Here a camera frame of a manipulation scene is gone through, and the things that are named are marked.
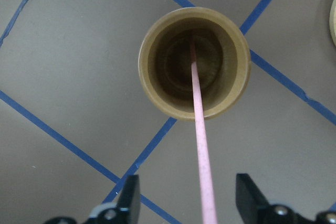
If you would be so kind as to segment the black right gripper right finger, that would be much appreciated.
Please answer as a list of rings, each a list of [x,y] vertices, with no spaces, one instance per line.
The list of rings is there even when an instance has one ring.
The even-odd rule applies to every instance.
[[[236,207],[243,223],[296,223],[287,206],[270,204],[248,174],[236,175]]]

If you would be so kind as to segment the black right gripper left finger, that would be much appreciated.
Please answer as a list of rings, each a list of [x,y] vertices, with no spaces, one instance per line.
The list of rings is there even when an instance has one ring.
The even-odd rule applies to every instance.
[[[107,202],[93,208],[90,223],[138,223],[140,213],[140,180],[128,176],[117,202]]]

